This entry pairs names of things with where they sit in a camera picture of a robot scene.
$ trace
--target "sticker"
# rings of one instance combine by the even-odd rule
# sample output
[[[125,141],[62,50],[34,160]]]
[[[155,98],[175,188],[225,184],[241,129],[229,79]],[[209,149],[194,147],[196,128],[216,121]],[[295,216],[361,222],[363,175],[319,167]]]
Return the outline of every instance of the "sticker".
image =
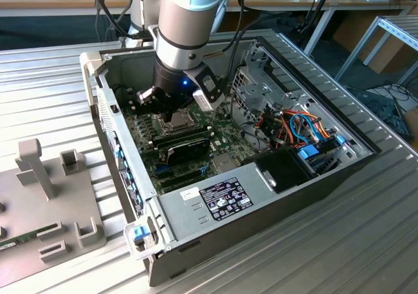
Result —
[[[185,191],[181,191],[180,195],[182,196],[184,201],[188,201],[189,199],[195,198],[199,196],[199,188],[190,188]]]
[[[199,193],[216,221],[221,221],[253,205],[237,178],[201,189]]]

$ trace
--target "motherboard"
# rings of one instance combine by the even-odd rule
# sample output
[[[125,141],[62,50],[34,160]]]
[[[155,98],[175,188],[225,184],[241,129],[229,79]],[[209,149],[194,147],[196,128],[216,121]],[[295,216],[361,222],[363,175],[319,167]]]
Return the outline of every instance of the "motherboard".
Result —
[[[226,106],[203,112],[192,104],[167,123],[156,114],[129,111],[125,120],[160,195],[233,170],[259,147],[233,125]]]

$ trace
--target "metal table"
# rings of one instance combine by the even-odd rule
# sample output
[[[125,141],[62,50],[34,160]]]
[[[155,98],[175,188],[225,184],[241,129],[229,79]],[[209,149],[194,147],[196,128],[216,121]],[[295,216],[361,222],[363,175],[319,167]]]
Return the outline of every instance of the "metal table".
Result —
[[[370,38],[372,38],[378,27],[386,30],[386,33],[382,36],[382,38],[375,45],[373,50],[369,53],[363,62],[365,65],[368,65],[371,62],[373,57],[377,54],[377,52],[391,35],[412,47],[415,49],[415,51],[418,51],[418,16],[377,16],[372,24],[370,24],[370,27],[367,29],[366,33],[356,45],[350,56],[347,58],[346,62],[338,71],[337,75],[335,76],[336,80],[341,79],[342,75],[347,71],[351,64],[353,64],[364,45],[370,40]],[[405,75],[400,78],[398,83],[402,84],[414,72],[414,70],[416,70],[417,67],[418,61],[416,61],[405,73]]]
[[[108,243],[0,293],[393,293],[418,286],[418,154],[324,70],[271,30],[262,35],[382,150],[330,197],[159,287],[129,258],[125,220],[91,124],[78,55],[118,43],[0,52],[0,167],[17,140],[45,157],[69,146],[88,160]],[[221,33],[214,39],[226,39]],[[292,80],[276,75],[283,83]]]

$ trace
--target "cardboard box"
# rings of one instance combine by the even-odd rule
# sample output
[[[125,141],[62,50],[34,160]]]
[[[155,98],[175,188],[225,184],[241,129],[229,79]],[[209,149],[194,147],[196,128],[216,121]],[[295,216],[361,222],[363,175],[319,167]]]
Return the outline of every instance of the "cardboard box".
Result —
[[[418,150],[418,107],[413,108],[404,115],[406,126],[408,127],[413,139],[412,147]]]

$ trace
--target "electronic equipment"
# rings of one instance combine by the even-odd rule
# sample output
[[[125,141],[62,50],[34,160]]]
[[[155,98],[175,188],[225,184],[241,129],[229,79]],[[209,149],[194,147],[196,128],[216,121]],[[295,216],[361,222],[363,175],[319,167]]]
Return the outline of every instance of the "electronic equipment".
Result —
[[[326,197],[380,152],[261,37],[240,41],[224,102],[211,112],[191,103],[169,121],[137,112],[136,92],[153,82],[152,48],[86,57],[97,83],[91,112],[130,222],[125,238],[151,286]],[[219,76],[228,61],[204,64]]]

